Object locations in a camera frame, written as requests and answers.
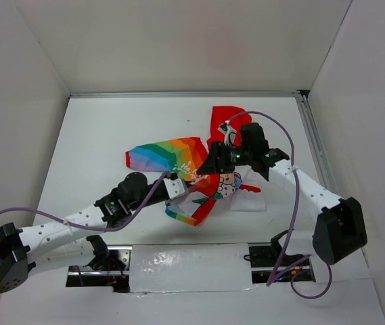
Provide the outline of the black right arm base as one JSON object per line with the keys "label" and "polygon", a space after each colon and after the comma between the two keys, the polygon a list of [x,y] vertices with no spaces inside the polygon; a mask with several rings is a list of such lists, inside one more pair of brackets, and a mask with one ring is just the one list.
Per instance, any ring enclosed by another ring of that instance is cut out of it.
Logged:
{"label": "black right arm base", "polygon": [[[272,237],[268,243],[248,245],[248,254],[244,255],[244,260],[250,263],[253,284],[267,282],[282,249],[279,241],[287,233],[287,230],[279,233]],[[309,260],[303,261],[300,265],[278,277],[275,282],[291,282],[293,277],[295,277],[295,282],[314,282],[315,277],[311,262]]]}

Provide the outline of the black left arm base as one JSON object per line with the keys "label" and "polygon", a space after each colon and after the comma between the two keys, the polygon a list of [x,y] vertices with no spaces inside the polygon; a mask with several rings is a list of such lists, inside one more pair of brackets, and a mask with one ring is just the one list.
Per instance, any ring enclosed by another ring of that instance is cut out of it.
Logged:
{"label": "black left arm base", "polygon": [[101,236],[85,238],[90,245],[86,264],[70,266],[66,287],[110,287],[115,293],[129,293],[131,246],[108,245]]}

